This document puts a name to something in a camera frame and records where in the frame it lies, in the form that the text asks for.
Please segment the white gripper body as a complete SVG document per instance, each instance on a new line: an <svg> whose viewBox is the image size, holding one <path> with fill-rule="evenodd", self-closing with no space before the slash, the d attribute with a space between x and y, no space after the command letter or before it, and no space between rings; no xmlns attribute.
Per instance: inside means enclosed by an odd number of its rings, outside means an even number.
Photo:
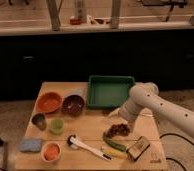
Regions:
<svg viewBox="0 0 194 171"><path fill-rule="evenodd" d="M138 105L133 100L128 99L119 108L118 115L126 121L135 121L142 109L142 106Z"/></svg>

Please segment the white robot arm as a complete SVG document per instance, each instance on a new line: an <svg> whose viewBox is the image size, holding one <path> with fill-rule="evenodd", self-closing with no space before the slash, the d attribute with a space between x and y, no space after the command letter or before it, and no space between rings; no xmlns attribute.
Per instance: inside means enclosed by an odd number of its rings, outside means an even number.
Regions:
<svg viewBox="0 0 194 171"><path fill-rule="evenodd" d="M119 108L118 115L126 121L135 121L144 108L165 117L194 138L194 111L161 98L158 87L154 83L138 83L132 86L129 98Z"/></svg>

